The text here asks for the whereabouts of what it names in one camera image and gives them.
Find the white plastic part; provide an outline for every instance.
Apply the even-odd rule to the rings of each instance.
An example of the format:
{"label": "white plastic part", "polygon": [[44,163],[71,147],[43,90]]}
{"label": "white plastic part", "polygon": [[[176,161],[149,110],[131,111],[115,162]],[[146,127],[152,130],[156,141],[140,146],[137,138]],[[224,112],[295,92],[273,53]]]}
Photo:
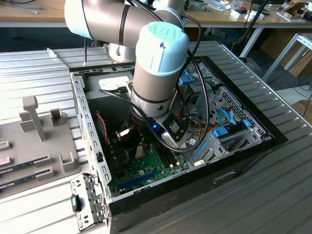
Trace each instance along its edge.
{"label": "white plastic part", "polygon": [[136,50],[122,45],[109,43],[109,56],[117,62],[135,62]]}
{"label": "white plastic part", "polygon": [[185,63],[189,38],[181,28],[167,22],[145,25],[136,44],[136,61],[148,73],[165,77]]}
{"label": "white plastic part", "polygon": [[[142,2],[142,3],[144,3],[144,4],[147,4],[147,3],[148,3],[147,0],[140,0],[140,2]],[[126,5],[131,5],[127,0],[125,1],[125,4],[126,4]]]}
{"label": "white plastic part", "polygon": [[72,33],[93,39],[88,30],[81,0],[66,0],[64,14],[66,25]]}
{"label": "white plastic part", "polygon": [[154,0],[153,8],[160,9],[168,7],[168,0]]}

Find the black cable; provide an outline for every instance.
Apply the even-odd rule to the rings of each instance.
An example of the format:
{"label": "black cable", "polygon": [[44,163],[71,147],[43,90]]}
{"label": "black cable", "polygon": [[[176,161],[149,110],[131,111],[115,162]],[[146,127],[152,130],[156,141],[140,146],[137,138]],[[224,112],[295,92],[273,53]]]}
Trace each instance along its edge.
{"label": "black cable", "polygon": [[[142,2],[140,2],[139,0],[127,0],[127,1],[131,1],[132,3],[134,2],[136,5],[138,5],[139,7],[141,7],[143,10],[145,10],[148,14],[150,14],[152,17],[154,17],[157,21],[163,21],[158,15],[155,14],[154,11],[152,11],[148,6],[146,6],[145,4],[143,4]],[[199,30],[199,35],[198,35],[198,39],[197,39],[197,42],[196,42],[196,45],[194,47],[194,50],[193,52],[191,53],[192,56],[191,58],[189,58],[187,60],[187,62],[184,64],[184,66],[182,67],[181,69],[181,72],[180,72],[180,75],[179,77],[181,76],[181,74],[183,73],[183,71],[185,70],[185,68],[188,66],[188,64],[190,63],[191,59],[194,57],[198,47],[199,47],[199,44],[200,44],[200,39],[201,39],[201,33],[202,33],[202,29],[201,29],[201,25],[200,23],[193,17],[191,16],[187,16],[187,15],[181,15],[182,17],[184,18],[187,18],[193,22],[196,23],[196,25],[198,26],[198,30]]]}
{"label": "black cable", "polygon": [[242,36],[242,39],[240,40],[238,44],[238,50],[240,50],[240,47],[242,43],[244,42],[244,40],[247,38],[247,35],[252,31],[255,22],[257,21],[259,15],[261,14],[262,10],[264,9],[268,1],[269,0],[264,0],[263,3],[260,5],[256,15],[254,16],[253,20],[251,21],[250,25],[248,26],[247,30],[245,31],[244,35]]}
{"label": "black cable", "polygon": [[[143,10],[145,10],[146,12],[148,12],[148,14],[150,14],[151,16],[153,16],[156,20],[158,20],[158,21],[163,21],[158,15],[156,15],[151,9],[149,9],[145,4],[143,4],[143,3],[140,2],[139,0],[131,0],[131,1],[134,2],[135,4],[137,4],[139,7],[141,7],[141,8],[142,8]],[[184,17],[187,18],[187,19],[190,19],[190,20],[194,21],[194,22],[198,25],[198,29],[201,30],[201,25],[200,25],[200,23],[199,23],[196,19],[194,19],[193,17],[187,16],[187,15],[184,15]],[[150,130],[152,131],[153,135],[155,135],[155,137],[156,137],[165,147],[167,147],[168,149],[170,149],[170,150],[172,150],[172,151],[174,151],[174,152],[177,152],[177,153],[186,153],[186,152],[189,152],[189,151],[192,151],[192,150],[196,149],[196,147],[199,146],[199,145],[202,143],[202,141],[204,140],[204,138],[205,138],[205,136],[206,136],[206,134],[207,134],[207,129],[208,129],[209,122],[210,122],[210,113],[209,113],[210,107],[209,107],[208,94],[207,94],[207,90],[206,90],[206,84],[205,84],[204,78],[203,78],[203,76],[202,76],[202,73],[201,73],[201,71],[200,71],[200,69],[199,69],[199,66],[198,66],[198,64],[195,62],[195,60],[194,60],[194,58],[193,58],[194,54],[195,54],[196,51],[197,51],[197,48],[199,47],[200,38],[201,38],[201,34],[198,35],[197,43],[196,43],[196,45],[195,45],[195,48],[194,48],[193,52],[191,53],[191,51],[188,49],[188,50],[187,50],[187,53],[188,53],[188,55],[189,55],[189,59],[188,59],[189,62],[188,62],[188,63],[190,63],[190,61],[192,61],[193,64],[194,64],[194,66],[195,66],[195,69],[196,69],[196,71],[197,71],[197,73],[198,73],[200,82],[201,82],[202,87],[203,87],[203,93],[204,93],[204,98],[205,98],[205,102],[206,102],[206,126],[205,126],[205,131],[204,131],[204,134],[203,134],[202,138],[201,138],[201,139],[199,140],[199,142],[198,142],[196,145],[194,145],[194,147],[192,147],[191,149],[189,149],[189,150],[187,150],[187,151],[179,151],[179,150],[176,150],[175,148],[172,148],[172,147],[168,146],[166,143],[164,143],[164,142],[162,141],[162,139],[159,138],[159,136],[157,136],[157,135],[153,132],[152,128],[151,128],[151,127],[149,126],[149,124],[148,124],[148,126],[149,126]],[[183,71],[184,71],[183,69],[185,69],[186,67],[187,67],[187,64],[184,64],[184,66],[182,67],[182,70],[181,70],[181,72],[180,72],[180,75],[183,73]],[[188,118],[189,118],[189,110],[188,110],[187,105],[185,104],[185,100],[184,100],[184,98],[183,98],[183,95],[182,95],[181,92],[179,91],[178,80],[177,80],[177,82],[176,82],[175,88],[176,88],[177,93],[179,94],[179,96],[180,96],[180,98],[181,98],[182,104],[184,104],[184,105],[186,106],[186,110],[187,110]]]}
{"label": "black cable", "polygon": [[312,98],[312,94],[311,94],[311,96],[309,97],[309,100],[308,100],[307,105],[306,105],[306,109],[304,110],[304,113],[303,113],[303,116],[302,116],[302,117],[304,117],[304,115],[305,115],[306,112],[307,112],[307,109],[308,109],[308,106],[309,106],[309,103],[310,103],[311,98]]}
{"label": "black cable", "polygon": [[87,38],[84,38],[84,62],[83,66],[85,67],[87,64]]}
{"label": "black cable", "polygon": [[181,15],[182,17],[186,18],[186,19],[189,19],[191,21],[193,21],[197,26],[198,26],[198,38],[197,38],[197,41],[196,41],[196,44],[195,44],[195,47],[190,55],[190,50],[188,50],[188,55],[189,55],[189,58],[186,60],[185,64],[183,65],[181,71],[180,71],[180,75],[179,77],[182,75],[182,73],[184,72],[184,70],[187,68],[187,66],[190,64],[192,58],[194,57],[198,47],[199,47],[199,44],[200,44],[200,41],[201,41],[201,37],[202,37],[202,28],[201,28],[201,25],[200,23],[198,22],[198,20],[194,19],[193,17],[190,17],[190,16],[187,16],[187,15]]}
{"label": "black cable", "polygon": [[206,125],[205,125],[205,130],[204,130],[204,134],[202,135],[201,139],[193,146],[193,147],[190,147],[188,149],[185,149],[185,150],[177,150],[169,145],[167,145],[155,132],[154,130],[152,129],[151,125],[149,124],[149,120],[148,118],[146,117],[145,113],[135,104],[133,104],[130,100],[128,99],[125,99],[123,97],[120,97],[118,96],[117,94],[114,94],[110,91],[107,91],[107,90],[102,90],[102,89],[99,89],[100,92],[102,93],[105,93],[105,94],[108,94],[108,95],[111,95],[113,97],[116,97],[120,100],[123,100],[125,102],[128,102],[130,103],[130,105],[136,109],[139,114],[143,117],[144,121],[147,123],[147,126],[148,128],[150,129],[150,131],[152,132],[152,134],[156,137],[156,139],[166,148],[168,148],[169,150],[173,151],[173,152],[176,152],[176,153],[180,153],[180,154],[184,154],[184,153],[187,153],[187,152],[190,152],[190,151],[193,151],[195,150],[198,146],[200,146],[200,144],[203,142],[203,140],[205,139],[206,137],[206,134],[207,134],[207,130],[208,130],[208,125],[209,125],[209,122],[210,122],[210,115],[209,115],[209,100],[208,100],[208,94],[207,94],[207,90],[206,90],[206,85],[205,85],[205,81],[204,81],[204,78],[202,76],[202,73],[199,69],[199,66],[198,64],[194,61],[194,59],[192,60],[192,62],[194,63],[195,65],[195,68],[196,68],[196,71],[198,72],[198,75],[199,75],[199,78],[200,78],[200,81],[201,81],[201,84],[203,86],[203,93],[204,93],[204,97],[205,97],[205,101],[207,103],[206,105]]}
{"label": "black cable", "polygon": [[[135,4],[137,4],[137,5],[138,5],[139,7],[141,7],[143,10],[145,10],[148,14],[150,14],[151,16],[153,16],[157,21],[163,21],[158,15],[155,14],[155,12],[153,12],[151,9],[149,9],[149,8],[148,8],[145,4],[143,4],[142,2],[140,2],[140,1],[138,1],[138,0],[129,0],[129,1],[132,1],[132,2],[134,2]],[[200,38],[201,38],[201,32],[202,32],[202,30],[201,30],[201,25],[200,25],[200,23],[199,23],[196,19],[194,19],[193,17],[187,16],[187,15],[182,15],[182,16],[185,17],[185,18],[187,18],[187,19],[190,19],[190,20],[194,21],[194,22],[197,24],[197,26],[198,26],[198,30],[199,30],[200,34],[198,35],[197,43],[196,43],[196,45],[195,45],[195,47],[194,47],[193,52],[191,53],[189,49],[188,49],[188,51],[187,51],[187,53],[188,53],[188,55],[189,55],[189,59],[188,59],[188,60],[186,61],[186,63],[183,65],[183,67],[182,67],[182,69],[181,69],[181,71],[180,71],[179,77],[182,75],[183,71],[184,71],[185,68],[188,66],[188,64],[190,63],[191,59],[193,59],[194,54],[196,53],[196,51],[197,51],[197,49],[198,49],[198,47],[199,47]],[[181,101],[182,101],[182,104],[184,104],[184,105],[186,106],[185,100],[184,100],[184,98],[183,98],[183,95],[182,95],[182,93],[181,93],[180,90],[179,90],[178,80],[177,80],[177,82],[176,82],[175,89],[176,89],[178,95],[180,96],[180,99],[181,99]],[[188,107],[187,107],[187,106],[186,106],[186,112],[187,112],[187,118],[189,119],[189,118],[190,118],[190,111],[188,110]]]}
{"label": "black cable", "polygon": [[[188,94],[188,96],[185,98],[185,104],[187,105],[188,101],[189,101],[189,98],[191,98],[192,95],[194,95],[195,93],[194,92],[191,92],[190,94]],[[182,103],[181,104],[181,107],[180,107],[180,115],[183,115],[183,107],[184,107],[184,104]]]}
{"label": "black cable", "polygon": [[26,3],[31,3],[36,0],[30,0],[30,1],[25,1],[25,2],[17,2],[17,1],[10,1],[10,0],[1,0],[1,1],[9,2],[9,3],[16,3],[16,4],[26,4]]}
{"label": "black cable", "polygon": [[299,91],[297,91],[295,88],[293,88],[297,93],[299,93],[301,96],[305,97],[306,99],[309,99],[307,96],[303,95],[302,93],[300,93]]}
{"label": "black cable", "polygon": [[143,4],[139,0],[129,0],[129,1],[134,2],[136,5],[138,5],[143,10],[145,10],[148,14],[153,16],[157,21],[163,21],[158,15],[154,13],[154,11],[152,11],[150,8],[148,8],[145,4]]}
{"label": "black cable", "polygon": [[240,34],[238,35],[238,38],[237,38],[236,42],[232,45],[231,51],[233,50],[233,47],[238,43],[238,41],[242,38],[242,32],[244,31],[244,29],[245,29],[245,27],[246,27],[246,25],[247,25],[247,22],[248,22],[250,13],[251,13],[251,11],[252,11],[252,8],[253,8],[253,3],[252,3],[251,6],[250,6],[250,10],[249,10],[249,13],[248,13],[246,22],[245,22],[245,24],[244,24],[243,30],[242,30],[242,31],[240,32]]}

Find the yellow wire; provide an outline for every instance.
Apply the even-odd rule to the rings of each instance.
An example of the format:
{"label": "yellow wire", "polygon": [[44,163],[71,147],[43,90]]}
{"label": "yellow wire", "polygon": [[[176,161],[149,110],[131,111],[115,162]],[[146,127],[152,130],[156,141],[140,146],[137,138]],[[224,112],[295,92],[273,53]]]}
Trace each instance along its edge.
{"label": "yellow wire", "polygon": [[199,133],[198,133],[198,140],[200,139],[200,135],[201,135],[201,124],[200,124],[200,122],[198,122],[199,123]]}

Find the desk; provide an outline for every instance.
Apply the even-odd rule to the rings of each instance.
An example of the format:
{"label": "desk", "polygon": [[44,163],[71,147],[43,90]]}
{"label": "desk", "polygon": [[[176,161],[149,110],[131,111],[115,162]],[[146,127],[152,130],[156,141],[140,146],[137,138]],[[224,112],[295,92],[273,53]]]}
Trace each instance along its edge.
{"label": "desk", "polygon": [[[28,4],[29,6],[39,6],[38,3]],[[245,0],[247,9],[250,8],[250,3]],[[230,15],[230,11],[220,12],[209,6],[206,7],[206,12],[186,11],[197,19],[202,27],[215,28],[243,28],[245,19],[235,19]],[[253,26],[255,28],[247,45],[242,51],[240,57],[245,58],[250,52],[254,43],[260,36],[264,28],[312,28],[312,22],[307,23],[290,23],[279,17],[276,13],[277,8],[270,8],[271,15],[265,16],[263,20],[258,20]],[[38,14],[29,13],[19,10],[8,3],[0,2],[0,27],[66,27],[64,12],[46,7],[45,10],[38,10]],[[192,22],[188,22],[186,27],[196,27]]]}
{"label": "desk", "polygon": [[[71,67],[83,64],[84,51],[56,50]],[[109,63],[105,50],[88,48],[87,66]],[[215,41],[201,43],[196,56],[210,56],[229,78],[289,139],[251,170],[199,197],[139,224],[125,234],[146,233],[287,233],[296,228],[310,234],[312,212],[312,129],[299,114],[255,73]],[[73,139],[81,163],[88,173],[86,152],[78,128],[73,93],[67,67],[47,51],[0,54],[0,96],[9,108],[20,105],[22,96],[40,97],[39,108],[61,108],[69,117]],[[16,117],[7,121],[17,121]],[[3,234],[79,234],[72,212],[69,181],[54,181],[0,199],[0,230]],[[84,234],[106,234],[97,225]]]}

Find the black wire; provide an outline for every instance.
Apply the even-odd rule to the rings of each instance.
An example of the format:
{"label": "black wire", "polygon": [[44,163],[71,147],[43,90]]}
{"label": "black wire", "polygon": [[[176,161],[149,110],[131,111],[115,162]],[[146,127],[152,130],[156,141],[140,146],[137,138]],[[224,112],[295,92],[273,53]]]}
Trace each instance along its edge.
{"label": "black wire", "polygon": [[16,3],[16,4],[26,4],[26,3],[31,3],[36,0],[30,0],[30,1],[25,1],[25,2],[17,2],[17,1],[10,1],[10,0],[1,0],[1,1],[9,2],[9,3]]}
{"label": "black wire", "polygon": [[189,55],[189,58],[186,60],[185,64],[183,65],[181,71],[180,71],[180,75],[179,77],[182,75],[182,73],[184,72],[184,70],[187,68],[187,66],[190,64],[192,58],[194,57],[198,47],[199,47],[199,44],[200,44],[200,41],[201,41],[201,37],[202,37],[202,28],[201,28],[201,25],[200,23],[198,22],[198,20],[194,19],[193,17],[190,17],[190,16],[187,16],[187,15],[181,15],[182,17],[186,18],[186,19],[189,19],[191,21],[193,21],[197,26],[198,26],[198,38],[197,38],[197,41],[196,41],[196,44],[195,44],[195,47],[192,51],[192,53],[190,54],[190,50],[188,50],[188,55]]}
{"label": "black wire", "polygon": [[84,38],[84,62],[83,66],[87,64],[87,38]]}
{"label": "black wire", "polygon": [[240,34],[238,35],[238,38],[237,38],[236,42],[233,44],[233,46],[235,46],[235,45],[238,43],[239,39],[241,39],[241,37],[242,37],[242,32],[244,31],[244,29],[245,29],[245,27],[246,27],[246,25],[247,25],[247,22],[248,22],[250,13],[251,13],[251,11],[252,11],[252,7],[253,7],[253,3],[252,3],[251,6],[250,6],[250,10],[249,10],[249,13],[248,13],[246,22],[245,22],[245,24],[244,24],[243,30],[240,31]]}
{"label": "black wire", "polygon": [[[155,12],[153,12],[151,9],[149,9],[145,4],[143,4],[142,2],[138,1],[138,0],[129,0],[131,2],[134,2],[135,4],[137,4],[139,7],[141,7],[143,10],[145,10],[148,14],[150,14],[151,16],[153,16],[157,21],[163,21],[158,15],[155,14]],[[186,61],[186,63],[183,65],[181,71],[180,71],[180,74],[179,74],[179,77],[182,75],[183,71],[185,70],[185,68],[188,66],[188,64],[190,63],[191,59],[193,58],[194,54],[196,53],[198,47],[199,47],[199,43],[200,43],[200,38],[201,38],[201,33],[202,33],[202,30],[201,30],[201,26],[200,26],[200,23],[194,19],[193,17],[190,17],[190,16],[187,16],[187,15],[182,15],[183,17],[187,18],[187,19],[190,19],[192,21],[194,21],[197,25],[198,25],[198,30],[200,32],[200,34],[198,35],[198,39],[197,39],[197,43],[194,47],[194,50],[193,52],[191,53],[190,50],[188,49],[188,55],[189,55],[189,59]],[[180,92],[180,89],[179,89],[179,85],[178,85],[178,80],[175,84],[175,89],[178,93],[178,95],[180,96],[180,99],[182,101],[182,104],[184,104],[186,106],[186,113],[187,113],[187,118],[189,119],[190,118],[190,111],[187,107],[187,105],[185,104],[185,100],[183,98],[183,95],[182,93]]]}
{"label": "black wire", "polygon": [[105,93],[105,94],[111,95],[111,96],[116,97],[116,98],[118,98],[118,99],[120,99],[120,100],[123,100],[123,101],[125,101],[125,102],[130,103],[130,105],[131,105],[134,109],[136,109],[136,110],[139,112],[139,114],[143,117],[144,121],[147,123],[147,126],[148,126],[148,128],[150,129],[150,131],[152,132],[152,134],[155,136],[155,138],[156,138],[164,147],[168,148],[169,150],[171,150],[171,151],[173,151],[173,152],[183,154],[183,153],[187,153],[187,152],[190,152],[190,151],[195,150],[195,149],[203,142],[203,140],[204,140],[204,138],[205,138],[205,136],[206,136],[206,134],[207,134],[207,129],[208,129],[208,124],[207,124],[207,122],[209,123],[209,121],[210,121],[210,115],[209,115],[209,108],[210,108],[210,107],[209,107],[209,101],[208,101],[208,95],[207,95],[207,90],[206,90],[205,81],[204,81],[204,79],[203,79],[203,76],[202,76],[202,74],[201,74],[201,71],[200,71],[200,69],[199,69],[197,63],[195,63],[195,68],[196,68],[197,71],[199,71],[200,81],[201,81],[201,83],[202,83],[202,85],[203,85],[203,88],[204,88],[204,90],[203,90],[204,97],[205,97],[205,100],[206,100],[207,103],[208,103],[208,105],[206,105],[206,111],[207,111],[206,115],[207,115],[207,119],[206,119],[205,132],[204,132],[202,138],[197,142],[197,144],[195,144],[193,147],[190,147],[189,149],[186,149],[186,150],[177,150],[177,149],[175,149],[175,148],[173,148],[173,147],[167,145],[167,144],[154,132],[154,130],[152,129],[152,127],[151,127],[150,124],[149,124],[149,120],[148,120],[148,118],[146,117],[145,113],[144,113],[137,105],[133,104],[130,100],[125,99],[125,98],[123,98],[123,97],[120,97],[119,95],[114,94],[114,93],[112,93],[112,92],[110,92],[110,91],[108,91],[108,90],[99,89],[99,91],[100,91],[101,93]]}
{"label": "black wire", "polygon": [[145,10],[148,14],[153,16],[157,21],[163,21],[158,15],[154,13],[154,11],[152,11],[149,7],[147,7],[145,4],[143,4],[139,0],[129,0],[129,1],[134,2],[136,5],[138,5],[143,10]]}
{"label": "black wire", "polygon": [[300,93],[299,91],[297,91],[295,88],[293,88],[297,93],[299,93],[301,96],[305,97],[306,99],[309,99],[307,96],[303,95],[302,93]]}
{"label": "black wire", "polygon": [[[194,95],[195,93],[194,92],[191,92],[186,98],[185,98],[185,104],[187,105],[188,101],[189,101],[189,98]],[[180,108],[180,115],[183,115],[183,107],[184,107],[184,104],[182,103],[181,104],[181,108]]]}
{"label": "black wire", "polygon": [[311,94],[311,96],[309,97],[309,100],[308,100],[307,105],[306,105],[306,109],[304,110],[304,113],[303,113],[303,116],[302,116],[302,117],[304,117],[304,115],[305,115],[306,112],[307,112],[307,109],[308,109],[308,106],[309,106],[309,103],[310,103],[311,98],[312,98],[312,94]]}
{"label": "black wire", "polygon": [[[150,14],[151,16],[153,16],[156,20],[158,20],[158,21],[163,21],[158,15],[156,15],[151,9],[149,9],[145,4],[143,4],[143,3],[140,2],[139,0],[131,0],[131,1],[134,2],[135,4],[137,4],[137,5],[138,5],[139,7],[141,7],[143,10],[145,10],[148,14]],[[199,23],[196,19],[194,19],[193,17],[187,16],[187,15],[183,15],[183,17],[194,21],[194,22],[197,24],[199,31],[201,32],[201,25],[200,25],[200,23]],[[204,138],[205,138],[205,136],[206,136],[206,134],[207,134],[207,129],[208,129],[209,122],[210,122],[210,113],[209,113],[210,107],[209,107],[208,94],[207,94],[207,90],[206,90],[206,84],[205,84],[203,75],[202,75],[202,73],[201,73],[201,71],[200,71],[200,69],[199,69],[199,66],[198,66],[198,64],[195,62],[195,60],[194,60],[194,58],[193,58],[194,54],[195,54],[196,51],[197,51],[197,48],[199,47],[200,38],[201,38],[201,34],[198,35],[197,43],[196,43],[196,45],[195,45],[195,48],[194,48],[193,52],[191,53],[191,51],[188,49],[188,50],[187,50],[187,53],[188,53],[188,55],[189,55],[189,59],[188,59],[189,62],[188,62],[188,63],[190,63],[191,61],[193,62],[194,66],[195,66],[195,69],[196,69],[196,71],[197,71],[197,73],[198,73],[198,75],[199,75],[199,79],[200,79],[200,82],[201,82],[202,87],[203,87],[203,93],[204,93],[204,98],[205,98],[205,102],[206,102],[206,126],[205,126],[205,131],[204,131],[204,134],[203,134],[202,138],[201,138],[201,139],[199,140],[199,142],[198,142],[196,145],[194,145],[191,149],[184,150],[184,151],[176,150],[175,148],[172,148],[172,147],[168,146],[166,143],[164,143],[164,142],[162,141],[162,139],[159,138],[159,136],[157,136],[157,134],[153,132],[151,126],[148,124],[150,130],[152,131],[153,135],[158,139],[158,141],[159,141],[161,144],[163,144],[165,147],[167,147],[168,149],[170,149],[170,150],[172,150],[172,151],[174,151],[174,152],[177,152],[177,153],[186,153],[186,152],[190,152],[190,151],[196,149],[196,147],[199,146],[199,145],[202,143],[202,141],[204,140]],[[188,64],[184,64],[184,66],[182,67],[182,70],[181,70],[181,72],[180,72],[180,75],[183,73],[183,71],[184,71],[184,69],[187,67],[187,65],[188,65]],[[175,89],[177,90],[177,93],[178,93],[178,95],[179,95],[180,98],[181,98],[182,104],[186,106],[186,111],[187,111],[187,113],[188,113],[188,118],[189,118],[189,110],[188,110],[187,105],[185,104],[185,100],[184,100],[184,98],[183,98],[183,95],[182,95],[181,92],[179,91],[178,80],[177,80],[177,82],[176,82]],[[139,113],[142,112],[141,110],[140,110],[140,111],[138,110],[139,108],[138,108],[137,106],[136,106],[136,107],[133,106],[133,107],[134,107]]]}

